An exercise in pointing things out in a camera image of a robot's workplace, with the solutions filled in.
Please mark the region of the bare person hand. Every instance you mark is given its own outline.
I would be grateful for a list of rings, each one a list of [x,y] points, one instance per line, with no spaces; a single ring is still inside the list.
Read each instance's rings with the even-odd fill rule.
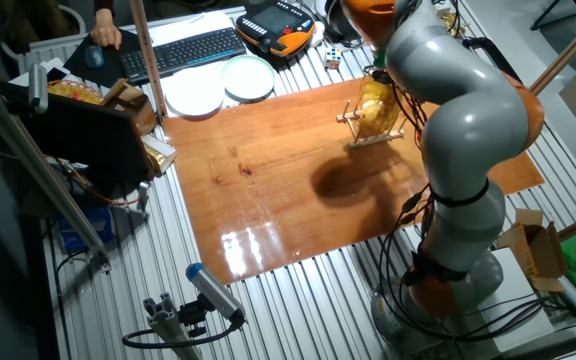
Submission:
[[[122,34],[115,26],[112,11],[101,8],[95,12],[95,26],[90,32],[91,41],[102,47],[120,49]]]

